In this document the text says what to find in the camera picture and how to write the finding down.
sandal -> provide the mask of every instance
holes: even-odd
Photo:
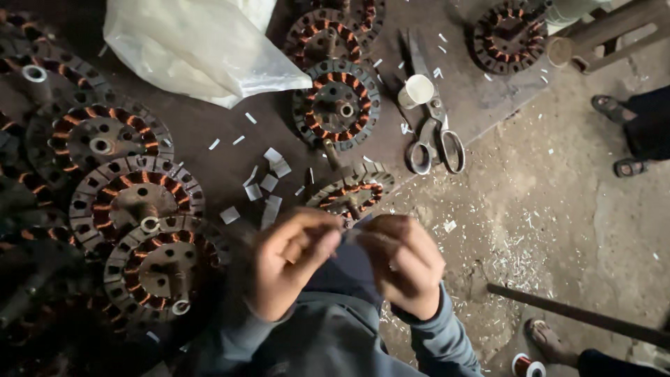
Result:
[[[649,161],[637,158],[624,158],[614,163],[614,173],[619,178],[642,174],[649,169]]]
[[[593,96],[591,98],[591,106],[616,124],[623,125],[637,116],[637,114],[624,107],[617,99],[608,95]]]

metal rod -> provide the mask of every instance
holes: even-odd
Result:
[[[333,144],[332,140],[324,140],[324,151],[326,152],[326,157],[328,158],[330,168],[334,172],[340,170],[342,168],[342,163],[340,162],[340,157],[337,155],[337,151],[335,150],[335,145]]]
[[[346,201],[346,208],[351,212],[351,217],[358,221],[362,218],[360,210],[358,210],[358,201],[356,198],[352,197]]]
[[[661,348],[670,349],[670,333],[650,329],[649,327],[636,325],[635,323],[621,321],[620,319],[608,317],[592,311],[571,307],[570,305],[557,303],[556,301],[538,297],[534,294],[519,292],[496,284],[488,283],[486,289],[492,294],[507,297],[508,299],[519,301],[520,303],[528,304],[558,315],[563,315],[564,317],[609,330],[613,333],[625,335],[633,339],[641,340],[649,344],[657,345]]]

concrete floor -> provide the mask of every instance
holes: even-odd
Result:
[[[529,351],[520,328],[531,316],[545,318],[577,352],[594,347],[644,358],[639,351],[647,349],[629,338],[482,288],[512,281],[525,292],[660,326],[670,302],[670,164],[615,177],[612,163],[627,156],[625,141],[590,99],[625,99],[670,84],[669,58],[666,40],[591,76],[563,69],[549,89],[468,146],[463,174],[448,176],[440,167],[378,211],[415,216],[438,242],[454,310],[485,376],[511,375],[512,357]],[[457,228],[448,233],[451,220]],[[391,354],[416,366],[407,326],[387,311],[382,329]],[[549,375],[576,376],[564,369]]]

plastic bag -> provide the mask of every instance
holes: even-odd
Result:
[[[312,87],[265,31],[276,0],[107,1],[105,41],[142,79],[232,108],[245,97]]]

metal pipe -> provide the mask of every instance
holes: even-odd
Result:
[[[657,345],[661,348],[670,349],[670,333],[667,332],[650,329],[649,327],[640,326],[635,323],[621,321],[620,319],[608,317],[592,311],[571,307],[570,305],[557,303],[556,301],[535,296],[534,294],[519,292],[496,284],[488,283],[486,289],[492,294],[507,297],[508,299],[520,303],[550,311],[613,333]]]
[[[53,100],[47,72],[41,66],[28,64],[21,69],[21,76],[28,95],[37,103],[49,103]]]
[[[326,152],[326,157],[328,158],[330,168],[333,171],[340,170],[342,168],[342,163],[340,162],[340,157],[337,155],[337,151],[335,150],[335,145],[333,144],[332,140],[324,140],[324,151]]]

